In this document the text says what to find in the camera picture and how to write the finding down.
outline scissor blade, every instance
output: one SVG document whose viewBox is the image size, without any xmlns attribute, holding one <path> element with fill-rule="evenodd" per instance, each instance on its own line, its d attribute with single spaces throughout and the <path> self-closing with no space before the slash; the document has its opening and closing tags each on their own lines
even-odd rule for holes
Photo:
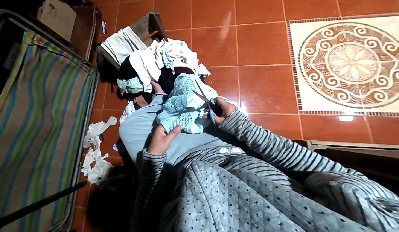
<svg viewBox="0 0 399 232">
<path fill-rule="evenodd" d="M 199 93 L 193 91 L 199 98 L 201 98 L 204 102 L 206 102 L 207 104 L 209 104 L 209 101 L 207 100 L 207 98 L 204 98 L 202 95 L 200 95 Z"/>
<path fill-rule="evenodd" d="M 202 89 L 201 89 L 201 87 L 199 86 L 197 80 L 195 80 L 195 82 L 197 83 L 197 86 L 198 86 L 198 88 L 200 89 L 202 96 L 205 98 L 205 94 L 204 94 L 204 92 L 202 92 Z"/>
</svg>

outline metal cot frame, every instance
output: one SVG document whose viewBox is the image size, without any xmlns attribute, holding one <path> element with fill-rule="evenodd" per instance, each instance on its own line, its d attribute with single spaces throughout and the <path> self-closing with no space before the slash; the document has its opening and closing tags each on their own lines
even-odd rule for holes
<svg viewBox="0 0 399 232">
<path fill-rule="evenodd" d="M 75 161 L 75 168 L 74 168 L 74 172 L 73 172 L 73 176 L 72 176 L 72 180 L 71 180 L 71 185 L 68 188 L 68 189 L 71 189 L 71 191 L 63 190 L 63 191 L 65 191 L 64 192 L 65 194 L 60 196 L 60 198 L 61 198 L 61 197 L 66 196 L 68 194 L 65 217 L 62 220 L 62 222 L 60 222 L 60 224 L 58 224 L 55 228 L 53 228 L 51 230 L 51 231 L 57 231 L 64 225 L 64 223 L 67 222 L 67 220 L 69 219 L 69 216 L 71 214 L 73 214 L 73 212 L 75 210 L 74 204 L 76 202 L 76 196 L 77 196 L 76 190 L 78 188 L 84 186 L 83 183 L 80 183 L 79 185 L 77 184 L 78 181 L 79 181 L 79 170 L 80 170 L 80 167 L 81 167 L 82 144 L 83 144 L 84 136 L 85 136 L 85 134 L 87 132 L 87 128 L 88 128 L 88 125 L 89 125 L 89 117 L 90 117 L 90 114 L 92 112 L 92 108 L 93 108 L 93 105 L 94 105 L 95 94 L 96 94 L 96 90 L 97 90 L 98 83 L 99 83 L 99 72 L 98 72 L 98 69 L 97 69 L 97 67 L 95 65 L 90 63 L 88 60 L 86 60 L 82 56 L 78 55 L 71 48 L 67 47 L 66 45 L 64 45 L 63 43 L 61 43 L 57 39 L 55 39 L 52 35 L 48 34 L 45 31 L 43 31 L 34 22 L 31 22 L 31 21 L 27 20 L 26 18 L 22 17 L 21 15 L 15 13 L 15 12 L 12 12 L 12 11 L 6 10 L 6 9 L 0 9 L 0 32 L 1 32 L 2 28 L 3 28 L 3 25 L 6 22 L 6 20 L 9 20 L 10 22 L 12 22 L 13 24 L 17 25 L 18 27 L 20 27 L 21 29 L 23 29 L 25 31 L 32 30 L 35 33 L 43 36 L 44 38 L 46 38 L 47 40 L 49 40 L 50 42 L 52 42 L 53 44 L 58 46 L 60 49 L 62 49 L 65 52 L 69 53 L 70 55 L 72 55 L 73 57 L 75 57 L 76 59 L 78 59 L 79 61 L 83 62 L 84 64 L 88 65 L 89 67 L 91 67 L 92 69 L 94 69 L 96 71 L 96 77 L 93 80 L 93 83 L 91 84 L 91 93 L 90 93 L 91 96 L 89 97 L 88 104 L 87 104 L 88 106 L 87 106 L 86 113 L 85 113 L 84 124 L 83 124 L 83 127 L 82 127 L 82 134 L 81 134 L 81 139 L 80 139 L 80 142 L 79 142 L 78 154 L 77 154 L 77 158 L 76 158 L 76 161 Z M 70 220 L 68 221 L 68 229 L 67 230 L 69 230 L 70 227 L 72 226 L 72 222 L 73 222 L 73 217 L 71 217 Z"/>
</svg>

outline hand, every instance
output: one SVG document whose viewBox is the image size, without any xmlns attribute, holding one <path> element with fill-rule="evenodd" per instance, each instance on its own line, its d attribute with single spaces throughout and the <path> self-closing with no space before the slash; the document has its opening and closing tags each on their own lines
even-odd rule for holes
<svg viewBox="0 0 399 232">
<path fill-rule="evenodd" d="M 171 146 L 172 140 L 181 132 L 181 129 L 181 126 L 178 125 L 169 134 L 166 134 L 164 127 L 159 125 L 152 136 L 147 152 L 151 154 L 164 154 L 169 146 Z"/>
<path fill-rule="evenodd" d="M 162 90 L 162 87 L 158 83 L 156 83 L 155 81 L 151 81 L 151 85 L 152 85 L 152 88 L 154 89 L 154 91 L 156 93 L 160 92 L 160 93 L 165 94 L 165 92 Z"/>
<path fill-rule="evenodd" d="M 221 117 L 214 115 L 215 124 L 217 125 L 223 123 L 223 121 L 234 112 L 235 108 L 237 108 L 234 104 L 225 101 L 221 97 L 216 97 L 214 99 L 214 103 L 215 105 L 221 107 L 221 109 L 223 110 L 223 114 L 221 115 Z M 204 114 L 202 117 L 209 119 L 209 113 Z"/>
</svg>

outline striped cot fabric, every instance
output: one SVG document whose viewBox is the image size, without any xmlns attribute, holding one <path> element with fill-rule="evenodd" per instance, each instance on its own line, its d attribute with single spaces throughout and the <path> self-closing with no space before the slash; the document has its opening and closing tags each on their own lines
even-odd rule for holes
<svg viewBox="0 0 399 232">
<path fill-rule="evenodd" d="M 96 72 L 28 31 L 0 97 L 0 217 L 71 184 Z M 1 231 L 47 231 L 67 197 Z"/>
</svg>

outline green cloth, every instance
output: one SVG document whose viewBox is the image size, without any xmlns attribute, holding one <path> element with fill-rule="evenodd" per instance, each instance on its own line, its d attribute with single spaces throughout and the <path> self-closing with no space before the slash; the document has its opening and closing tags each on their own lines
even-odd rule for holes
<svg viewBox="0 0 399 232">
<path fill-rule="evenodd" d="M 143 83 L 138 77 L 134 77 L 128 80 L 117 79 L 117 84 L 120 88 L 121 94 L 124 94 L 124 92 L 139 93 L 144 90 Z"/>
</svg>

